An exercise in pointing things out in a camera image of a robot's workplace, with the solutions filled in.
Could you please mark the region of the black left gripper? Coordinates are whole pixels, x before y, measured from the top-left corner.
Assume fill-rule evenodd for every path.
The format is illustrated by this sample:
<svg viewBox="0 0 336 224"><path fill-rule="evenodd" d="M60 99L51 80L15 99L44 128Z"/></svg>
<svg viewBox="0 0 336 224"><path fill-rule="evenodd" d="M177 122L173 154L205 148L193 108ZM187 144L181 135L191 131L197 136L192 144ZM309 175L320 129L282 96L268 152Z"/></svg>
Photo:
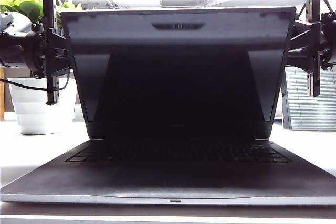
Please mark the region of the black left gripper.
<svg viewBox="0 0 336 224"><path fill-rule="evenodd" d="M43 1L42 23L33 23L25 36L26 65L34 78L46 79L47 105L59 102L59 76L72 68L63 29L57 28L56 0Z"/></svg>

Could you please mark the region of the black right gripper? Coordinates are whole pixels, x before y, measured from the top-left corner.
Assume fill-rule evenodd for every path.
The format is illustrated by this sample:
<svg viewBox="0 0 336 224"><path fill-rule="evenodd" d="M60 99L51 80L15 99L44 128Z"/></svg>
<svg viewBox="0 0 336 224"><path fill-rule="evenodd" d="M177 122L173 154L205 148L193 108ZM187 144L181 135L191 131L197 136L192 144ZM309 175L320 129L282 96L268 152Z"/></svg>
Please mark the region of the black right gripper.
<svg viewBox="0 0 336 224"><path fill-rule="evenodd" d="M318 96L320 70L335 65L335 11L328 0L306 0L306 21L294 21L286 65L304 70L308 94Z"/></svg>

